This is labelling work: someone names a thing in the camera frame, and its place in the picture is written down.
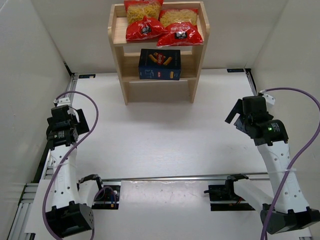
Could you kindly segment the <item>blue Barilla rigatoni box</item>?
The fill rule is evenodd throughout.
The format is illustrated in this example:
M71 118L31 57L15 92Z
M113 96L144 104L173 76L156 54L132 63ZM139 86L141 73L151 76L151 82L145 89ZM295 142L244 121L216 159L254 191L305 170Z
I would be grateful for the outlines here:
M140 51L138 75L140 80L179 81L181 51L176 49L146 49Z

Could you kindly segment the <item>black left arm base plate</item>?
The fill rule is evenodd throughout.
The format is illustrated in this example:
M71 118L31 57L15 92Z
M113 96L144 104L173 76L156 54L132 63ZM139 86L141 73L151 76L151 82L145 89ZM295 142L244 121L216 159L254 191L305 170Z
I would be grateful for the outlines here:
M118 210L120 206L121 181L104 180L103 187L105 188L95 198L93 210Z

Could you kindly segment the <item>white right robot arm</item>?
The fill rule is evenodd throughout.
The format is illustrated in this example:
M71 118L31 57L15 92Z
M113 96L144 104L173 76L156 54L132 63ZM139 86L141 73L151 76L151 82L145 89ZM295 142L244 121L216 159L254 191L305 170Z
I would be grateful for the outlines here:
M238 99L225 122L248 135L264 161L274 196L256 187L245 174L227 177L227 193L238 196L256 210L263 224L262 233L279 234L305 229L320 221L319 210L312 209L305 199L291 162L289 138L284 124L269 114L271 96L247 96Z

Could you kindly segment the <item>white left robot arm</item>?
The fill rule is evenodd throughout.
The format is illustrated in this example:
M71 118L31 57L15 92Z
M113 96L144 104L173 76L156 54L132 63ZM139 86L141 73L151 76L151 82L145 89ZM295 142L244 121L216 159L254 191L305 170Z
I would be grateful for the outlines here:
M94 229L92 206L103 183L97 174L80 180L76 176L76 143L79 135L90 131L83 111L63 104L51 114L46 136L54 177L44 215L53 237L61 240Z

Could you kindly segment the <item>red fusilli pasta bag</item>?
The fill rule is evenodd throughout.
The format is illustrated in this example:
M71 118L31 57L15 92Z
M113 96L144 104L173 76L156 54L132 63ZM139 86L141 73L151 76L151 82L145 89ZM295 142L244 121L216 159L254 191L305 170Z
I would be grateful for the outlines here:
M149 40L167 34L167 29L159 21L162 5L162 0L125 0L126 41Z
M167 33L159 37L157 47L201 45L203 38L197 27L198 9L165 9L159 21Z

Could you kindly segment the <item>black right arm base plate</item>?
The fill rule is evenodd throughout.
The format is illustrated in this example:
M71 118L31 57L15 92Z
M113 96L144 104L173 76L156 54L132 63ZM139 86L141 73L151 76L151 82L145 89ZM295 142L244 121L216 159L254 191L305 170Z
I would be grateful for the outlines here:
M243 198L229 194L225 185L208 185L203 193L209 196L211 212L255 211Z

